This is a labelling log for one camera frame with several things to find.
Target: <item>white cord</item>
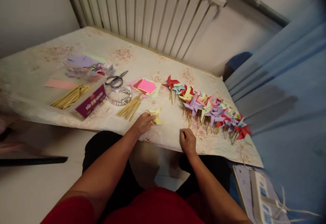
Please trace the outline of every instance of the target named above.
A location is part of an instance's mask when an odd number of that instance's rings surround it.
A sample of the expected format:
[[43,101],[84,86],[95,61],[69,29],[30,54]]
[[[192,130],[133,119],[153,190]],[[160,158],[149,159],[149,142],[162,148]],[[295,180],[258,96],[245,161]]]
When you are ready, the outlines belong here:
[[241,149],[240,149],[240,158],[242,159],[243,165],[244,165],[248,170],[252,170],[252,168],[249,168],[248,166],[246,166],[245,160],[242,158],[242,150],[243,150],[243,145],[241,145]]
[[[266,173],[266,171],[263,170],[263,169],[261,169],[261,170],[265,173],[265,175],[268,177],[269,181],[271,182],[271,179],[269,178],[269,176],[268,176],[268,174]],[[277,221],[278,223],[291,223],[291,222],[300,222],[300,221],[305,221],[305,220],[306,220],[306,219],[292,219],[292,220],[288,220],[288,221],[279,221],[279,220],[276,219],[276,218],[278,218],[278,215],[279,215],[280,212],[281,212],[282,210],[284,210],[284,209],[287,210],[287,211],[306,213],[306,214],[310,214],[310,215],[313,215],[313,216],[318,216],[318,217],[323,218],[323,216],[320,215],[320,214],[316,214],[316,213],[313,213],[313,212],[310,212],[310,211],[307,211],[307,210],[295,210],[295,209],[290,209],[290,208],[288,208],[287,206],[285,206],[285,191],[284,191],[284,187],[283,187],[282,185],[281,185],[281,187],[282,187],[283,203],[282,203],[282,207],[281,207],[280,209],[278,209],[277,213],[276,213],[274,216],[270,215],[270,217],[271,217],[273,220]]]

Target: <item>scissors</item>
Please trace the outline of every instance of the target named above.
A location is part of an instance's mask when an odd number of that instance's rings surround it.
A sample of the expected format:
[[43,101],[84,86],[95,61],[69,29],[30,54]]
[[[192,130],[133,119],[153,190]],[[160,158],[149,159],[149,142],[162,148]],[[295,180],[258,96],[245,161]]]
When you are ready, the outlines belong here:
[[108,77],[106,79],[105,84],[111,86],[112,88],[119,88],[119,87],[121,87],[122,84],[123,84],[122,77],[125,76],[126,73],[128,73],[128,70],[127,71],[124,71],[119,76],[113,75],[113,76]]

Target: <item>white radiator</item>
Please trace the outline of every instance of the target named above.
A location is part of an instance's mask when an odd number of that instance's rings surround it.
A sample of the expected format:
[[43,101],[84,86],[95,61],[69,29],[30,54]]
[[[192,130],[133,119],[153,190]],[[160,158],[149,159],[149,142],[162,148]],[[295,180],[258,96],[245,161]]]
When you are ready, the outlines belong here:
[[72,0],[82,26],[96,25],[187,60],[226,0]]

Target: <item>table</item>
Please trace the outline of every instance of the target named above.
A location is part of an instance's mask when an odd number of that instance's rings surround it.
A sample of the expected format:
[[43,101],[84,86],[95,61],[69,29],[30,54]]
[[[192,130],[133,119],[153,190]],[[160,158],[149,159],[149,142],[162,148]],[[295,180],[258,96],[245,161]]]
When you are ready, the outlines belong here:
[[[169,101],[169,90],[161,86],[157,99],[145,98],[131,122],[116,116],[121,107],[113,106],[107,98],[84,121],[73,116],[65,116],[41,108],[31,107],[10,96],[10,92],[19,86],[22,75],[28,79],[31,75],[48,68],[51,64],[63,65],[68,56],[82,55],[84,52],[105,58],[113,63],[115,74],[125,70],[129,72],[123,77],[125,84],[137,78],[150,78],[155,82],[164,82],[171,75],[181,83],[191,85],[197,91],[224,99],[233,109],[237,109],[223,83],[221,77],[178,61],[166,55],[117,36],[105,30],[85,27],[67,35],[58,37],[41,45],[26,49],[0,60],[1,111],[11,111],[22,119],[59,126],[67,126],[86,130],[110,130],[125,134],[137,117],[145,110],[162,108],[161,118],[164,125],[152,126],[140,141],[153,143],[160,147],[181,151],[179,144],[179,129],[188,127],[183,118],[181,100],[175,104]],[[201,127],[198,121],[190,125],[197,137],[196,150],[199,154],[220,155],[235,162],[263,167],[259,154],[250,138],[237,141],[233,146],[230,139],[218,135],[207,134],[206,127]]]

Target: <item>white wall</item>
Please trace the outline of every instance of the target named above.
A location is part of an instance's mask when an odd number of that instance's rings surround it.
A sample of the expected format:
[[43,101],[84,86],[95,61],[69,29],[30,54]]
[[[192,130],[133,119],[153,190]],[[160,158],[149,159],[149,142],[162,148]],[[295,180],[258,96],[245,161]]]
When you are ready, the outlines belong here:
[[[312,0],[262,0],[289,19],[306,8]],[[243,51],[255,52],[282,28],[240,0],[227,0],[188,61],[217,75],[225,63]]]
[[0,58],[76,29],[69,0],[0,0]]

